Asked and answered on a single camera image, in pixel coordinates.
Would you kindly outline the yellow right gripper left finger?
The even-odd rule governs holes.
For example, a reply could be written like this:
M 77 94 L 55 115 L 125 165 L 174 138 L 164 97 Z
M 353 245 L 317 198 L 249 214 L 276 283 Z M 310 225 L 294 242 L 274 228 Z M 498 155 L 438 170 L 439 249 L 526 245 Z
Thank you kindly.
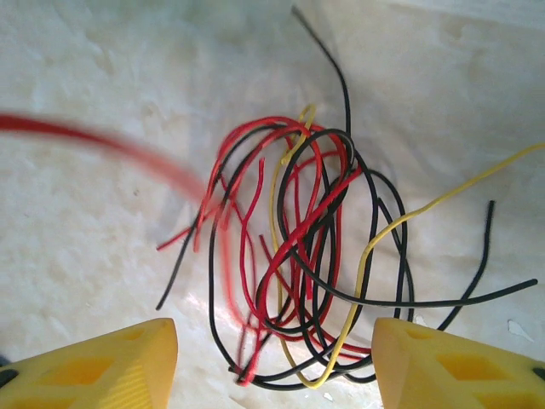
M 0 409 L 168 409 L 178 339 L 148 320 L 0 367 Z

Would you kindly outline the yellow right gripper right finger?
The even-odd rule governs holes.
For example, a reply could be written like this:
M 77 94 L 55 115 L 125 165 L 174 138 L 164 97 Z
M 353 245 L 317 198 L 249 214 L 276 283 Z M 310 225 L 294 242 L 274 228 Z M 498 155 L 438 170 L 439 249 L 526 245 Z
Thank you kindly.
M 374 325 L 384 409 L 545 409 L 545 362 L 394 318 Z

